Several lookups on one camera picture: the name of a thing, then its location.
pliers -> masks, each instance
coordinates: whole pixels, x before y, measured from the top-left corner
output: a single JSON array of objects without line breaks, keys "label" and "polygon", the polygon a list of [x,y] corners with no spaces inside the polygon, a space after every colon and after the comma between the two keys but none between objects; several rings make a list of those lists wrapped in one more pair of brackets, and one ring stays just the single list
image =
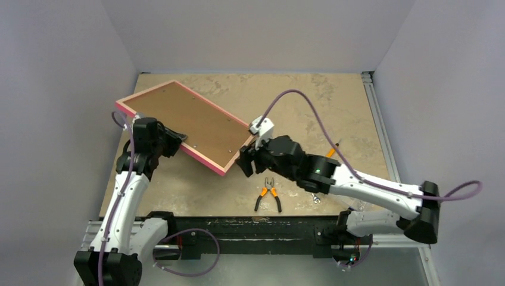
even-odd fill
[{"label": "pliers", "polygon": [[277,201],[277,210],[279,212],[282,212],[282,208],[280,207],[280,199],[277,196],[277,192],[275,191],[274,185],[275,185],[275,183],[274,183],[273,178],[272,178],[272,180],[270,182],[268,181],[268,178],[265,178],[265,187],[263,187],[261,195],[256,200],[256,206],[254,207],[254,211],[255,212],[258,211],[258,207],[260,206],[261,198],[263,198],[267,194],[268,191],[270,191],[272,193],[273,197]]}]

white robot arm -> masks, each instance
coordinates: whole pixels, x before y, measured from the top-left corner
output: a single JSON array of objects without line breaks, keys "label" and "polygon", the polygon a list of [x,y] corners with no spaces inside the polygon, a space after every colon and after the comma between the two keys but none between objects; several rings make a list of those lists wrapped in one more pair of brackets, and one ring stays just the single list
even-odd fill
[{"label": "white robot arm", "polygon": [[[155,118],[134,118],[135,153],[132,156],[127,150],[128,141],[117,159],[114,193],[100,230],[89,250],[78,251],[74,258],[85,285],[96,285],[98,281],[106,285],[138,285],[142,265],[154,263],[153,248],[176,232],[172,213],[152,212],[143,221],[141,230],[133,237],[131,233],[138,205],[159,158],[173,156],[185,138]],[[131,161],[133,169],[129,173]],[[98,271],[99,261],[103,262],[102,273]]]},{"label": "white robot arm", "polygon": [[[416,198],[415,195],[438,196],[438,187],[432,182],[406,185],[357,172],[357,178],[344,164],[331,158],[306,154],[299,143],[288,136],[272,138],[274,124],[268,118],[258,117],[250,124],[256,140],[243,146],[237,164],[246,176],[266,169],[284,176],[308,192],[344,195],[383,207],[375,212],[346,211],[340,214],[347,232],[356,237],[369,234],[404,233],[420,243],[437,241],[439,203]],[[371,186],[363,181],[399,189],[403,195]]]}]

beige tabletop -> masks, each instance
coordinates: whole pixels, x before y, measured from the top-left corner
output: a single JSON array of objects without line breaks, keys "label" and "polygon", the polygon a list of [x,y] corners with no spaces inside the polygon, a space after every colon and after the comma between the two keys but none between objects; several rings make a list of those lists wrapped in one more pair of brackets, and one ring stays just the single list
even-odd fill
[{"label": "beige tabletop", "polygon": [[[353,167],[389,179],[359,74],[141,74],[135,92],[172,79],[245,122],[262,115],[282,91],[299,89],[312,100],[332,139],[341,140],[340,149]],[[274,136],[289,135],[307,153],[325,155],[330,150],[309,106],[299,95],[283,97],[269,118],[275,124]],[[127,137],[123,132],[117,156]],[[115,165],[100,216],[105,215],[111,199],[114,169]],[[275,187],[282,203],[281,214],[269,194],[262,199],[259,210],[254,211],[265,176],[275,177]],[[189,155],[178,152],[172,158],[160,159],[137,216],[145,216],[152,210],[170,211],[176,216],[337,215],[347,208],[344,203],[347,198],[318,196],[322,202],[314,204],[310,193],[268,170],[246,178],[238,166],[233,166],[221,177]]]}]

black base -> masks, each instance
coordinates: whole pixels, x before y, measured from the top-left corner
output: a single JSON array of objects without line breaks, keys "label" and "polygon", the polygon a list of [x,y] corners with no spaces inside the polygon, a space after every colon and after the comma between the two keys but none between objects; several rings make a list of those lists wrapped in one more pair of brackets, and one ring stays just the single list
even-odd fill
[{"label": "black base", "polygon": [[[74,266],[84,285],[98,285],[98,252],[78,251]],[[105,253],[103,267],[104,285],[137,286],[142,277],[142,264],[137,255]]]},{"label": "black base", "polygon": [[[177,229],[210,231],[219,240],[221,254],[311,255],[340,259],[340,250],[345,245],[354,245],[356,238],[338,226],[337,220],[338,216],[175,217]],[[361,238],[361,243],[368,244],[369,237]],[[214,240],[198,232],[195,236],[183,235],[182,245],[181,259],[200,259],[202,254],[216,253]],[[356,255],[356,251],[351,252],[346,259]]]}]

gray wall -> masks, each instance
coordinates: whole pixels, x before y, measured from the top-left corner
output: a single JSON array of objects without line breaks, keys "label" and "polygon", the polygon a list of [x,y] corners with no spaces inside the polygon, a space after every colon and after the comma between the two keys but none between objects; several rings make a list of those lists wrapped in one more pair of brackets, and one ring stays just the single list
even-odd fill
[{"label": "gray wall", "polygon": [[70,285],[135,68],[99,0],[0,3],[0,284]]},{"label": "gray wall", "polygon": [[504,285],[505,2],[416,1],[375,75],[402,180],[443,193],[480,179],[484,191],[442,205],[433,246],[442,285]]},{"label": "gray wall", "polygon": [[414,0],[102,0],[148,72],[374,70]]}]

